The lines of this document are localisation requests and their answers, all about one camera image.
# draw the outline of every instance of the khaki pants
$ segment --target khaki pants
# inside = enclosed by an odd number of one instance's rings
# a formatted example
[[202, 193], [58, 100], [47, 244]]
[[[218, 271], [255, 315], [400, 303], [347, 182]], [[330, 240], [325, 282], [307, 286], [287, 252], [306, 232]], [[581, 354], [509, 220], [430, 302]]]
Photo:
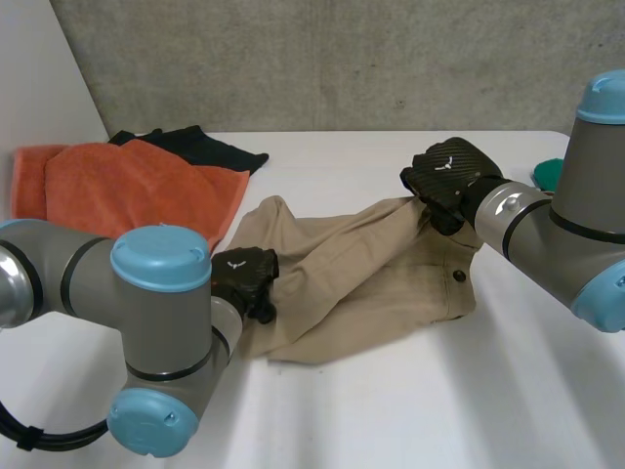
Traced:
[[276, 251], [280, 277], [271, 292], [276, 321], [245, 325], [240, 349], [250, 358], [330, 362], [475, 307], [469, 269], [480, 241], [469, 224], [454, 236], [437, 233], [417, 198], [296, 219], [270, 197], [243, 218], [229, 248], [251, 246]]

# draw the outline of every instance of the concrete wall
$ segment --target concrete wall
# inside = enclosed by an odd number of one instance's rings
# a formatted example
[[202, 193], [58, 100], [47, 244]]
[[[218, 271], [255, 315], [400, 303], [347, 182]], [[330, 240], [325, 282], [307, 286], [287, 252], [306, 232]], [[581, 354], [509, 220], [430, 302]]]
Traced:
[[52, 0], [109, 132], [549, 129], [624, 0]]

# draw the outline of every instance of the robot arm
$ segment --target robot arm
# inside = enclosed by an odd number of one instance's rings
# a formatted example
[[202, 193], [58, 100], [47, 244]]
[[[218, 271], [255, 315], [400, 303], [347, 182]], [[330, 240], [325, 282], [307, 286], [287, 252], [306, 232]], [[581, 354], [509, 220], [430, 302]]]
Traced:
[[587, 86], [553, 199], [504, 179], [493, 165], [468, 142], [450, 139], [415, 156], [401, 178], [430, 206], [442, 234], [467, 220], [576, 316], [604, 332], [625, 328], [625, 70]]
[[[256, 263], [254, 275], [265, 267]], [[197, 430], [248, 313], [230, 285], [217, 284], [222, 297], [211, 297], [211, 270], [204, 238], [180, 227], [144, 227], [114, 241], [9, 221], [0, 227], [0, 325], [58, 311], [119, 330], [128, 377], [106, 425], [134, 452], [171, 456]]]

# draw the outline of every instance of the white wall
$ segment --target white wall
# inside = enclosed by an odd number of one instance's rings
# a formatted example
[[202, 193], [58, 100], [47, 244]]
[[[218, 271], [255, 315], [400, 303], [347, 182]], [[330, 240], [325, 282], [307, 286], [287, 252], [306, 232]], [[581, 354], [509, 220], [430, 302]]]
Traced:
[[9, 216], [15, 148], [105, 139], [48, 0], [0, 1], [0, 219]]

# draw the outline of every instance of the white table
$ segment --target white table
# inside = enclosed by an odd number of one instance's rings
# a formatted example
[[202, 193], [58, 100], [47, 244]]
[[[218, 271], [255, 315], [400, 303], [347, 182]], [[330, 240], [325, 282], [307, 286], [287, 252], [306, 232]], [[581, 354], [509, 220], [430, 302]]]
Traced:
[[[220, 134], [270, 162], [251, 179], [247, 211], [279, 194], [298, 216], [354, 213], [407, 195], [398, 178], [416, 152], [459, 135], [529, 182], [562, 157], [551, 132]], [[625, 336], [601, 334], [489, 247], [472, 266], [478, 308], [462, 320], [329, 365], [234, 361], [188, 447], [137, 456], [110, 435], [69, 453], [0, 441], [11, 468], [625, 467]], [[50, 432], [101, 419], [125, 379], [115, 331], [51, 314], [0, 334], [0, 399]]]

